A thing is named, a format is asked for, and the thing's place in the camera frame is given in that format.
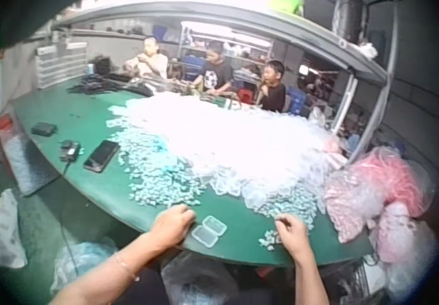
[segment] green container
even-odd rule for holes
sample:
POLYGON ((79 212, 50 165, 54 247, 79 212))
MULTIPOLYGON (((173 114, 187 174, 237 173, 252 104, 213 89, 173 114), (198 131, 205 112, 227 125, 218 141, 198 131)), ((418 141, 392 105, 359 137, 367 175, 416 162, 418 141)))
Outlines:
POLYGON ((303 16, 303 0, 268 0, 268 5, 278 12, 303 16))

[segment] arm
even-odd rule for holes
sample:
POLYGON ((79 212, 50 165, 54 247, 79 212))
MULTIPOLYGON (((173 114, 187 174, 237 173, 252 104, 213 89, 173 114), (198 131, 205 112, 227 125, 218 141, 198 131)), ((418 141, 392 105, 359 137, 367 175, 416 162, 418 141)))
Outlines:
POLYGON ((256 98, 256 105, 260 105, 261 101, 264 97, 268 96, 268 86, 266 86, 265 84, 263 84, 260 88, 259 88, 259 92, 258 92, 258 96, 256 98))
POLYGON ((123 69, 125 71, 134 72, 138 63, 139 63, 139 60, 137 59, 137 57, 134 57, 133 59, 127 60, 125 62, 125 64, 123 65, 123 69))
POLYGON ((199 84, 201 84, 201 81, 203 81, 203 76, 200 74, 199 76, 197 76, 197 78, 192 82, 192 84, 196 87, 199 84))
POLYGON ((79 277, 64 288, 52 305, 88 305, 113 303, 132 283, 135 276, 153 258, 177 245, 195 219, 195 213, 178 205, 157 216, 151 231, 139 236, 106 262, 79 277), (124 269, 120 258, 127 266, 124 269))
POLYGON ((295 216, 282 214, 276 218, 279 236, 296 265, 296 305, 329 305, 314 254, 309 244, 307 227, 295 216))
POLYGON ((232 82, 226 82, 221 88, 218 88, 215 90, 215 94, 219 95, 221 93, 223 93, 224 91, 227 91, 227 89, 229 89, 232 86, 232 82))
POLYGON ((149 66, 151 72, 161 76, 163 79, 166 79, 166 68, 167 68, 167 57, 164 55, 160 55, 157 62, 153 62, 151 58, 146 56, 144 53, 137 56, 139 62, 145 63, 149 66))
POLYGON ((233 69, 230 65, 227 64, 226 68, 224 69, 224 81, 225 83, 215 90, 215 94, 219 95, 223 93, 224 91, 227 91, 232 86, 232 80, 233 80, 233 69))
POLYGON ((203 81, 204 75, 206 74, 206 62, 204 62, 203 67, 200 70, 200 74, 197 78, 192 82, 193 86, 198 86, 203 81))

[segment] charger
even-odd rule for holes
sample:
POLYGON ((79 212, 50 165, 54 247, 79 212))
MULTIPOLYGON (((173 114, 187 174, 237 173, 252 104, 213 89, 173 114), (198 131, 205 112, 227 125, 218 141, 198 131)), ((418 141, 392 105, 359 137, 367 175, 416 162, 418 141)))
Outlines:
POLYGON ((75 162, 81 150, 81 144, 75 141, 63 141, 60 159, 63 162, 75 162))

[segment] green table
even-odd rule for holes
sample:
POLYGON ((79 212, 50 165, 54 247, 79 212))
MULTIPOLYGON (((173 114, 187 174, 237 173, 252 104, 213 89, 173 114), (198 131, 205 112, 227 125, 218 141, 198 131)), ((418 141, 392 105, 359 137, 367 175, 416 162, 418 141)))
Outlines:
MULTIPOLYGON (((124 106, 128 99, 138 96, 125 92, 95 96, 69 94, 66 89, 77 82, 69 80, 20 97, 13 103, 16 116, 29 137, 59 172, 65 166, 59 159, 60 142, 66 139, 79 141, 84 147, 84 155, 69 167, 65 175, 67 181, 116 219, 138 231, 148 231, 163 207, 140 206, 128 199, 131 181, 117 160, 111 160, 100 174, 83 168, 84 161, 94 148, 116 130, 106 127, 106 121, 114 117, 108 108, 124 106), (49 138, 31 134, 32 126, 39 121, 54 123, 58 126, 58 133, 49 138)), ((228 226, 227 232, 211 249, 191 236, 182 244, 184 248, 236 263, 293 264, 282 246, 276 246, 273 252, 269 252, 259 245, 258 239, 263 237, 266 230, 275 230, 273 219, 247 209, 242 199, 219 197, 209 188, 200 201, 201 206, 194 208, 197 222, 213 215, 228 226)), ((359 258, 372 252, 365 232, 350 243, 340 244, 330 219, 320 213, 309 238, 319 265, 359 258)))

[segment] black t-shirt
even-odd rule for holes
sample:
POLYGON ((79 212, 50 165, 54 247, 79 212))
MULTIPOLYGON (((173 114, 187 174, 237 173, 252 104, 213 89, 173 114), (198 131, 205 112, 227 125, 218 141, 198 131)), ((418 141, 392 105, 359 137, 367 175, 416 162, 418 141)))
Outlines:
POLYGON ((286 88, 279 84, 276 88, 268 87, 268 96, 262 97, 262 109, 272 112, 282 112, 285 105, 286 88))
POLYGON ((208 60, 204 62, 200 75, 204 77, 204 89, 218 89, 233 79, 232 67, 225 61, 214 65, 208 60))

